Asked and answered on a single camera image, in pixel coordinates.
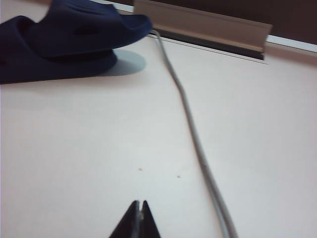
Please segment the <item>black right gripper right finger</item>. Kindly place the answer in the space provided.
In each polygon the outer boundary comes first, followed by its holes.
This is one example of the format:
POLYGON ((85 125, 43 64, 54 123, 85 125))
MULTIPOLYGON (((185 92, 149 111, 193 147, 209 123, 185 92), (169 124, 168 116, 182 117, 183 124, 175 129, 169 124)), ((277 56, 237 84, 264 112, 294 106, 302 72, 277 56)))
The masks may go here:
POLYGON ((142 238, 161 238, 147 201, 143 202, 142 213, 143 213, 143 220, 141 225, 141 231, 142 231, 141 237, 142 238))

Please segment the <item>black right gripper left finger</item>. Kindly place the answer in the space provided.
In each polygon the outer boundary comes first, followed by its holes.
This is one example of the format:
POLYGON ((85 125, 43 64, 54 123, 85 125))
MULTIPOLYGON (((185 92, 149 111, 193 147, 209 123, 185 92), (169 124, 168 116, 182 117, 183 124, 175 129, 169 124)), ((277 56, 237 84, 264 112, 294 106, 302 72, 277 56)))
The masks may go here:
POLYGON ((111 235, 110 238, 138 238, 140 234, 140 202, 131 203, 111 235))

